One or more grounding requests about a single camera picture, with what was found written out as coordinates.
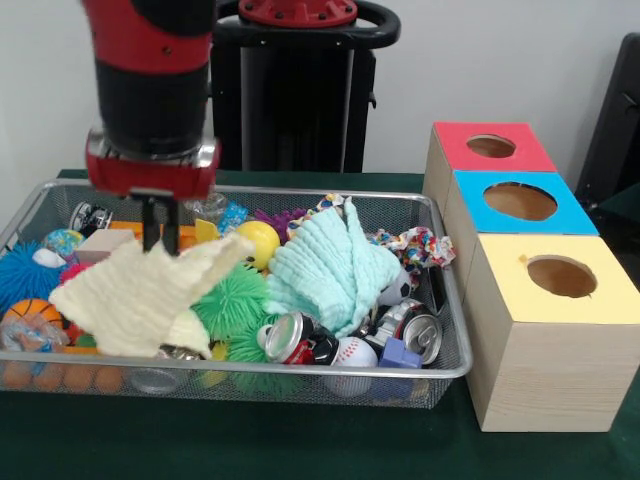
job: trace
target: red box lid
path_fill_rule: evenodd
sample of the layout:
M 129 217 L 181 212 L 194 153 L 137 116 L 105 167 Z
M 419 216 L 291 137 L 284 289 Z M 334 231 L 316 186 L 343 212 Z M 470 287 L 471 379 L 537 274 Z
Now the red box lid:
M 453 170 L 556 171 L 526 123 L 436 122 L 434 128 Z

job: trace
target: yellow box lid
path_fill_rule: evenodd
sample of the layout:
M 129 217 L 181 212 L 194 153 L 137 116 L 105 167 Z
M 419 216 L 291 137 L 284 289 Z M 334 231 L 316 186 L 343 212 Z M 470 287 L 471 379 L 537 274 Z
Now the yellow box lid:
M 600 237 L 479 238 L 513 321 L 640 324 L 640 293 Z

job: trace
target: wire mesh basket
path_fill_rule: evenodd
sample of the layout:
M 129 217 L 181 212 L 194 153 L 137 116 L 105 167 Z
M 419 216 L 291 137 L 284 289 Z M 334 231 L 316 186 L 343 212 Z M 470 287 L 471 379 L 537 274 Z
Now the wire mesh basket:
M 249 211 L 269 214 L 316 205 L 326 192 L 218 186 Z M 414 226 L 444 235 L 437 208 L 421 195 L 338 192 L 352 196 L 365 232 L 399 233 Z M 87 181 L 56 180 L 37 188 L 0 234 L 0 247 L 41 241 L 66 228 L 80 202 L 106 207 L 114 219 L 140 221 L 140 205 L 95 191 Z M 183 224 L 193 224 L 182 211 Z M 0 390 L 162 396 L 232 401 L 433 408 L 454 378 L 471 368 L 472 355 L 455 280 L 443 269 L 446 303 L 438 318 L 443 341 L 436 360 L 421 370 L 349 368 L 120 358 L 0 351 Z M 433 306 L 427 282 L 413 297 Z

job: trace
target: stacked wooden boxes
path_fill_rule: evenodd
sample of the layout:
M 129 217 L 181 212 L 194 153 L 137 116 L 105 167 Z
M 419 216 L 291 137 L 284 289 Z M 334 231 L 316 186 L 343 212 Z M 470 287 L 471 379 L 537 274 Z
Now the stacked wooden boxes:
M 606 431 L 640 363 L 640 294 L 524 124 L 437 123 L 424 193 L 454 272 L 485 431 Z

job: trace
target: white wall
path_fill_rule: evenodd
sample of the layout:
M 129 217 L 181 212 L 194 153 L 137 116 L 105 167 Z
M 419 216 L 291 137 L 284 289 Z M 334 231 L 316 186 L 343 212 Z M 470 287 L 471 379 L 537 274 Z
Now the white wall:
M 527 121 L 574 184 L 637 0 L 378 0 L 403 21 L 378 52 L 365 171 L 424 172 L 435 120 Z M 97 116 L 77 0 L 1 0 L 0 225 L 60 168 L 82 167 Z
M 366 171 L 424 172 L 437 120 L 524 121 L 575 186 L 638 0 L 377 1 L 403 31 L 377 54 Z

